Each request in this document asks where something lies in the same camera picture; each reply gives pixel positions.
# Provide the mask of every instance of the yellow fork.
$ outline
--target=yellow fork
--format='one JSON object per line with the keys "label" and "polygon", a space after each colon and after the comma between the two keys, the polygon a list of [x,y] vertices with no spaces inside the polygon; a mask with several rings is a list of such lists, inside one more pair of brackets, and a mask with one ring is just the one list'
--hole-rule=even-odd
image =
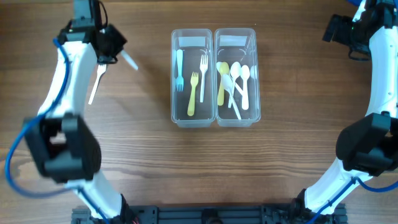
{"label": "yellow fork", "polygon": [[191,97],[189,98],[189,104],[188,104],[188,116],[193,116],[195,113],[195,92],[196,88],[199,82],[199,73],[197,72],[192,72],[191,76]]}

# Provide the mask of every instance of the table surface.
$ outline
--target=table surface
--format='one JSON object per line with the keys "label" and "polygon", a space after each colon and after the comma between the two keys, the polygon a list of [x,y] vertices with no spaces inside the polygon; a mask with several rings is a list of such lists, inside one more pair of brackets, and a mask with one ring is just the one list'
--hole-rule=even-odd
{"label": "table surface", "polygon": [[[349,60],[347,47],[322,41],[332,14],[355,13],[344,1],[105,6],[140,69],[124,60],[110,66],[85,119],[101,144],[106,177],[131,205],[289,202],[329,168],[340,131],[368,107],[371,63]],[[72,4],[62,0],[0,5],[1,169],[23,118],[35,115],[47,96],[57,62],[52,38],[72,15]],[[174,29],[222,27],[256,31],[261,120],[245,129],[216,122],[208,129],[180,129],[170,120],[170,35]],[[24,142],[12,174],[29,189],[59,187],[40,178]],[[396,172],[385,173],[369,185],[382,187],[396,178]],[[349,222],[397,223],[397,196],[398,191],[375,194],[358,187],[343,201]],[[0,201],[1,223],[69,223],[71,210],[83,205],[73,194],[18,196],[3,171]]]}

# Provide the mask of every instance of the blue fork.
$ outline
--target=blue fork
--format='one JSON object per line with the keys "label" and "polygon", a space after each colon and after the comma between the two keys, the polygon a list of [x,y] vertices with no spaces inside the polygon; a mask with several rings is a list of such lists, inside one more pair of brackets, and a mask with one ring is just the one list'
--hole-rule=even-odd
{"label": "blue fork", "polygon": [[177,86],[177,91],[184,90],[184,78],[182,78],[182,50],[179,49],[177,51],[177,68],[178,68],[178,77],[175,80],[175,85]]}

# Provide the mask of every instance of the plastic fork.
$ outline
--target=plastic fork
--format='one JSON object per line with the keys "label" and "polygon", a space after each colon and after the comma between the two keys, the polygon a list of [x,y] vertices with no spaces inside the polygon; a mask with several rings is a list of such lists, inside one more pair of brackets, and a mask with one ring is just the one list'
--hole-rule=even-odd
{"label": "plastic fork", "polygon": [[192,72],[192,77],[191,77],[192,90],[188,104],[188,116],[193,116],[193,114],[195,113],[195,90],[197,88],[198,83],[199,83],[199,73]]}
{"label": "plastic fork", "polygon": [[202,55],[200,59],[200,71],[201,71],[201,83],[200,83],[200,103],[203,103],[203,98],[205,97],[205,75],[208,67],[208,57],[207,54]]}
{"label": "plastic fork", "polygon": [[175,84],[177,86],[177,91],[183,91],[184,90],[184,78],[182,78],[182,57],[183,57],[182,50],[179,49],[177,51],[178,77],[175,80]]}
{"label": "plastic fork", "polygon": [[95,80],[93,91],[91,91],[91,96],[90,96],[90,99],[88,100],[88,104],[89,105],[91,105],[93,103],[95,93],[97,92],[98,85],[100,84],[101,77],[106,72],[106,68],[107,68],[106,64],[98,65],[98,68],[97,68],[97,79]]}

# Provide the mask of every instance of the cutlery organizer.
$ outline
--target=cutlery organizer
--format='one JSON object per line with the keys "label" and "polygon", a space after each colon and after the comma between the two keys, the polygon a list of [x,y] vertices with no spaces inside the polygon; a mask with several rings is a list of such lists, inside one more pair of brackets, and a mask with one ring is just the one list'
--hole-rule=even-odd
{"label": "cutlery organizer", "polygon": [[[217,119],[217,123],[224,127],[248,127],[260,120],[261,106],[258,79],[258,61],[256,33],[247,28],[218,29],[215,33],[215,47],[213,50],[212,33],[208,29],[179,29],[172,32],[171,49],[171,119],[181,128],[209,127]],[[183,78],[178,79],[177,51],[182,50]],[[201,56],[208,56],[208,70],[204,81],[204,99],[200,103],[201,91]],[[241,66],[247,65],[250,77],[247,80],[247,93],[249,108],[242,109],[243,94],[235,89],[234,100],[238,106],[241,119],[238,119],[232,107],[228,107],[229,94],[224,90],[224,103],[217,105],[218,90],[221,75],[216,69],[217,62],[226,62],[231,68],[232,64],[239,62]],[[199,73],[199,84],[192,93],[190,83],[192,73]],[[236,79],[236,84],[243,88],[241,77]],[[195,113],[187,114],[191,95],[195,96]]]}

